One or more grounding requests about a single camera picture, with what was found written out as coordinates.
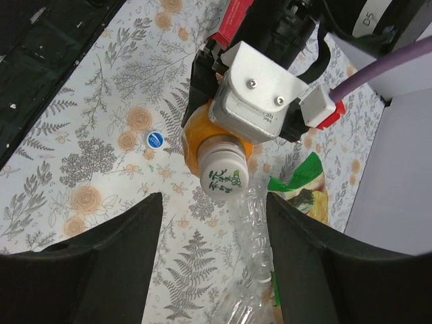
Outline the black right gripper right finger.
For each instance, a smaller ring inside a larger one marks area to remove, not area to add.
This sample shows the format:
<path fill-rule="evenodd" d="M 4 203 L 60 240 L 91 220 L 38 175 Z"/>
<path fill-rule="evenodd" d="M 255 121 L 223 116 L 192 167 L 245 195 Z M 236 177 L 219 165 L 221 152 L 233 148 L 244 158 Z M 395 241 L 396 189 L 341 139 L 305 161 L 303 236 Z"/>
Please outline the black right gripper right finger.
<path fill-rule="evenodd" d="M 431 255 L 358 241 L 274 193 L 267 226 L 285 323 L 430 323 Z"/>

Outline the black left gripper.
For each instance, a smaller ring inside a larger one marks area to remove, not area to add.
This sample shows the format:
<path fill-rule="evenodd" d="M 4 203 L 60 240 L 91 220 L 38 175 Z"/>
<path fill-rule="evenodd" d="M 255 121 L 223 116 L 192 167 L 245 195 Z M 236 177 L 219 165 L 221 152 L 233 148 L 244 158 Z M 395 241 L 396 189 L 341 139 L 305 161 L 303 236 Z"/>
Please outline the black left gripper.
<path fill-rule="evenodd" d="M 288 69 L 304 50 L 322 16 L 318 1 L 253 1 L 236 32 L 244 41 L 281 67 Z M 192 63 L 188 103 L 181 127 L 191 115 L 213 99 L 228 67 L 216 55 L 200 50 Z M 298 142 L 309 131 L 299 104 L 290 104 L 279 137 Z"/>

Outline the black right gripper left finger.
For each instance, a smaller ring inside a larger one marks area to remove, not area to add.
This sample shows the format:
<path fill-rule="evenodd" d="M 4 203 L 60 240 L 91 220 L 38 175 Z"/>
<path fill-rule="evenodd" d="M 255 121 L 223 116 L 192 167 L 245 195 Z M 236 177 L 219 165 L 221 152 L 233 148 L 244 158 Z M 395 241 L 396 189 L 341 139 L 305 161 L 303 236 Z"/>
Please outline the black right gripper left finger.
<path fill-rule="evenodd" d="M 140 323 L 163 197 L 40 252 L 1 257 L 2 323 Z"/>

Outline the orange milk tea bottle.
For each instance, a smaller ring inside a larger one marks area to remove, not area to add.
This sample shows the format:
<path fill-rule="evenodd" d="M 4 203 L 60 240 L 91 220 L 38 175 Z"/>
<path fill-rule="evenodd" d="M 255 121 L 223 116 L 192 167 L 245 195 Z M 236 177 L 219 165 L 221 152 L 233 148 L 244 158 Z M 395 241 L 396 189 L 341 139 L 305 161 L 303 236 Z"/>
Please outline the orange milk tea bottle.
<path fill-rule="evenodd" d="M 212 99 L 200 106 L 183 127 L 182 146 L 185 164 L 190 172 L 200 177 L 200 159 L 211 146 L 222 142 L 231 142 L 239 146 L 248 162 L 254 145 L 215 125 L 209 119 Z"/>

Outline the white green printed cap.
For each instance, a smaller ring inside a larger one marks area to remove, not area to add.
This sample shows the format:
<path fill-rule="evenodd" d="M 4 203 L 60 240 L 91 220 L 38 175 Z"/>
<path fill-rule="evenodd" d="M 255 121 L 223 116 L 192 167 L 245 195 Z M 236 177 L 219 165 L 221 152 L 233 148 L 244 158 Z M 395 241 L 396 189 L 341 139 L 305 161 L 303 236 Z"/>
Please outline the white green printed cap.
<path fill-rule="evenodd" d="M 217 143 L 205 150 L 198 162 L 201 188 L 211 198 L 229 200 L 247 189 L 246 155 L 239 145 Z"/>

